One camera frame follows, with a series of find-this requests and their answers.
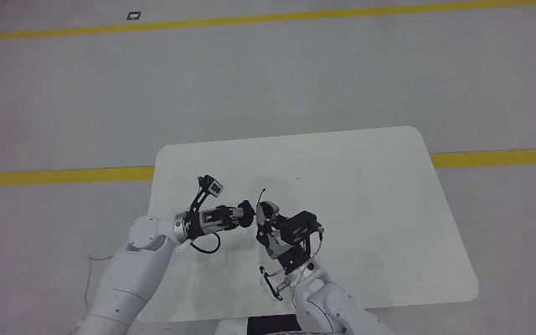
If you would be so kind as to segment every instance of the table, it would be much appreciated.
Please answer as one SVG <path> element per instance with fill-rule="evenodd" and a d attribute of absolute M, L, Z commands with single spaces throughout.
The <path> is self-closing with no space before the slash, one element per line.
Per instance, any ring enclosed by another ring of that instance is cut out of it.
<path fill-rule="evenodd" d="M 263 200 L 325 227 L 321 265 L 359 303 L 392 307 L 470 301 L 478 282 L 420 133 L 409 126 L 164 147 L 157 155 L 149 214 L 172 219 L 197 192 L 199 175 L 224 185 L 202 209 Z M 256 227 L 220 234 L 204 255 L 173 255 L 142 322 L 293 313 L 261 285 L 259 266 L 279 268 L 255 239 Z M 215 238 L 196 240 L 204 249 Z M 312 249 L 317 246 L 312 239 Z"/>

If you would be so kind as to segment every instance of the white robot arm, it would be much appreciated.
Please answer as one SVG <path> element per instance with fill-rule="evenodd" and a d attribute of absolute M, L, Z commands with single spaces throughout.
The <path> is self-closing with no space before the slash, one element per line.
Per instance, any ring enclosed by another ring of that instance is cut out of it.
<path fill-rule="evenodd" d="M 249 202 L 232 208 L 219 206 L 199 212 L 203 201 L 211 194 L 218 197 L 223 187 L 206 175 L 199 178 L 199 192 L 187 212 L 173 221 L 161 221 L 151 216 L 137 219 L 131 226 L 128 240 L 114 254 L 100 279 L 95 301 L 78 330 L 79 335 L 123 335 L 151 300 L 173 250 L 187 240 L 215 234 L 238 226 L 249 227 L 255 215 Z M 265 246 L 273 260 L 278 260 L 285 280 L 276 288 L 264 268 L 264 276 L 272 294 L 288 286 L 296 303 L 296 318 L 305 332 L 332 332 L 348 335 L 393 335 L 374 315 L 366 312 L 311 256 L 310 235 L 323 227 L 314 214 L 301 212 L 292 218 L 279 215 L 279 207 L 261 202 L 256 207 L 257 240 Z M 201 250 L 204 253 L 215 250 Z M 319 279 L 323 286 L 310 293 L 310 286 Z"/>
<path fill-rule="evenodd" d="M 278 260 L 285 272 L 283 282 L 274 288 L 273 274 L 260 267 L 266 284 L 277 300 L 280 292 L 291 288 L 296 319 L 305 332 L 330 332 L 348 335 L 393 335 L 374 314 L 366 312 L 314 259 L 322 246 L 324 228 L 317 217 L 303 211 L 291 218 L 279 215 L 279 207 L 269 201 L 256 206 L 257 240 L 265 246 L 268 256 Z M 320 245 L 311 256 L 310 236 L 318 233 Z M 311 293 L 311 285 L 320 280 L 322 286 Z"/>
<path fill-rule="evenodd" d="M 254 211 L 247 201 L 238 207 L 218 206 L 199 212 L 203 201 L 210 194 L 218 197 L 223 187 L 208 175 L 198 181 L 199 191 L 189 210 L 178 214 L 173 222 L 144 216 L 132 224 L 128 240 L 116 251 L 100 279 L 95 301 L 77 332 L 79 335 L 126 334 L 156 292 L 178 245 L 251 225 Z M 206 251 L 193 243 L 191 246 L 204 253 L 219 248 Z"/>

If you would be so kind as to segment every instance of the yellow floor stripe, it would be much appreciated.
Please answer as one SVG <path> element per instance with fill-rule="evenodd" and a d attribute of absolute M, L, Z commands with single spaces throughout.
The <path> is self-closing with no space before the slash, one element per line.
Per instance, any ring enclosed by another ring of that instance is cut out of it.
<path fill-rule="evenodd" d="M 507 165 L 536 165 L 536 149 L 505 152 L 433 153 L 435 168 L 474 168 Z M 53 183 L 132 182 L 152 180 L 154 167 L 104 167 L 80 170 L 51 170 L 0 173 L 0 186 Z"/>
<path fill-rule="evenodd" d="M 319 18 L 358 18 L 376 15 L 395 15 L 411 13 L 451 12 L 468 9 L 509 8 L 534 6 L 536 0 L 479 0 L 458 3 L 429 3 L 398 7 L 352 8 L 306 13 L 282 13 L 252 15 L 234 18 L 207 18 L 186 21 L 167 21 L 153 23 L 133 23 L 103 27 L 63 28 L 50 30 L 18 31 L 0 33 L 0 39 L 39 39 L 56 36 L 86 34 L 117 34 L 148 30 L 212 27 L 234 24 L 270 23 L 280 21 L 304 21 Z"/>
<path fill-rule="evenodd" d="M 454 152 L 430 155 L 435 168 L 498 167 L 536 164 L 536 149 L 504 152 Z"/>
<path fill-rule="evenodd" d="M 152 180 L 154 167 L 104 167 L 0 173 L 0 186 Z"/>

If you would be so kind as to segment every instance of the black sticker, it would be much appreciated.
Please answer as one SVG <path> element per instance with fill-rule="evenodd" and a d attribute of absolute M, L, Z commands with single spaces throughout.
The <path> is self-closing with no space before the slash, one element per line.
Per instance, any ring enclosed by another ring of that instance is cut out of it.
<path fill-rule="evenodd" d="M 126 21 L 139 20 L 141 16 L 142 16 L 142 12 L 130 12 L 128 13 L 128 16 L 126 17 Z"/>

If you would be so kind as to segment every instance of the gray floor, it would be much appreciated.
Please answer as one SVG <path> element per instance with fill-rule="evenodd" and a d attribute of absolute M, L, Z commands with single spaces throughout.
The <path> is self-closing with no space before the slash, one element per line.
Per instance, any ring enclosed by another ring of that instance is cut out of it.
<path fill-rule="evenodd" d="M 124 24 L 131 10 L 149 22 L 407 3 L 0 1 L 0 30 Z M 0 171 L 152 165 L 172 143 L 398 125 L 430 152 L 534 148 L 535 10 L 1 40 Z M 397 334 L 534 333 L 536 166 L 437 172 L 481 292 L 373 312 Z M 0 188 L 0 333 L 69 332 L 85 310 L 87 255 L 113 253 L 150 187 Z M 214 327 L 137 322 L 130 333 Z"/>

